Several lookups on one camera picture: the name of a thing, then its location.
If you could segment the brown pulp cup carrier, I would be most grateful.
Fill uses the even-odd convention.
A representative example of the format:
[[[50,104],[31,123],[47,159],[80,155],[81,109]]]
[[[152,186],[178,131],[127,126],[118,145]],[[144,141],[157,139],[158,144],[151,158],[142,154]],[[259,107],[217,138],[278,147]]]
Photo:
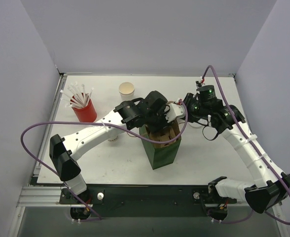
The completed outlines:
[[[157,132],[157,133],[150,132],[149,139],[153,141],[157,141],[157,142],[166,142],[175,138],[179,134],[179,132],[180,132],[179,126],[177,124],[174,124],[173,126],[168,126],[164,128],[160,132]],[[179,140],[181,140],[181,138],[178,138],[173,142],[169,142],[165,144],[152,143],[152,145],[154,146],[154,148],[164,148],[164,147],[167,147],[176,143]]]

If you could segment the green paper takeout bag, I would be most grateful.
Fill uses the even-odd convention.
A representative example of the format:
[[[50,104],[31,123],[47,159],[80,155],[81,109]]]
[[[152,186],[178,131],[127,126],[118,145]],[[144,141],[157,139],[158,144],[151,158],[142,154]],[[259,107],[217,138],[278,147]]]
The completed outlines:
[[[174,124],[179,125],[177,121],[174,121],[169,126],[173,126]],[[150,133],[149,128],[146,125],[143,125],[141,128],[139,128],[139,134],[142,137],[149,139],[149,133]],[[164,148],[154,148],[152,143],[145,140],[142,140],[142,144],[145,153],[147,155],[147,158],[149,160],[149,163],[152,169],[155,170],[167,166],[169,164],[172,164],[174,162],[181,144],[181,140]]]

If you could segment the white paper coffee cup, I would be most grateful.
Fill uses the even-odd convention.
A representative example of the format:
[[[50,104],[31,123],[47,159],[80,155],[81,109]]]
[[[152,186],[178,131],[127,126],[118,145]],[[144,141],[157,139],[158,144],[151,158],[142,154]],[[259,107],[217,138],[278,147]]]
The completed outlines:
[[[110,138],[108,139],[108,141],[113,142],[113,141],[116,141],[117,139],[118,139],[118,135],[113,136],[113,137],[110,137]]]

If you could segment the clear plastic cup lid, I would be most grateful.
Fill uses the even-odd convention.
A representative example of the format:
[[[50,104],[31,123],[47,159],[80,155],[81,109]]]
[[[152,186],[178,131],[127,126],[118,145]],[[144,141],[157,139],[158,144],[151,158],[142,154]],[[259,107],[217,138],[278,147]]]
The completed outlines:
[[[192,128],[194,128],[194,129],[201,129],[201,128],[203,128],[203,125],[196,125],[196,124],[193,124],[193,123],[189,123],[189,126],[190,127],[192,127]]]

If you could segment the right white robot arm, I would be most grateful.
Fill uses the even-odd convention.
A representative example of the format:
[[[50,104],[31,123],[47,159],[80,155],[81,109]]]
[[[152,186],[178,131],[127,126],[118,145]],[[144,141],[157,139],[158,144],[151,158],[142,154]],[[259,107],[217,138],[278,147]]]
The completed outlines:
[[[216,97],[213,85],[202,86],[196,94],[184,98],[191,123],[201,119],[225,138],[237,152],[253,181],[243,182],[221,176],[209,183],[212,195],[246,201],[257,213],[263,213],[284,200],[290,190],[290,173],[284,173],[263,150],[250,131],[242,113],[234,105],[224,105]]]

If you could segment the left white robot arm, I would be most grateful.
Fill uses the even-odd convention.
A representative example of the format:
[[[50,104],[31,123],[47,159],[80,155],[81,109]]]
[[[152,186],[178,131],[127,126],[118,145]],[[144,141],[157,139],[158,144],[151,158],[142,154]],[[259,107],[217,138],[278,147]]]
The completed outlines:
[[[144,125],[151,132],[158,132],[177,119],[188,119],[185,103],[182,100],[168,103],[160,92],[152,91],[146,98],[121,102],[106,116],[79,132],[64,137],[52,136],[49,157],[60,180],[70,188],[71,198],[83,203],[88,199],[88,190],[77,161],[85,153],[120,133]]]

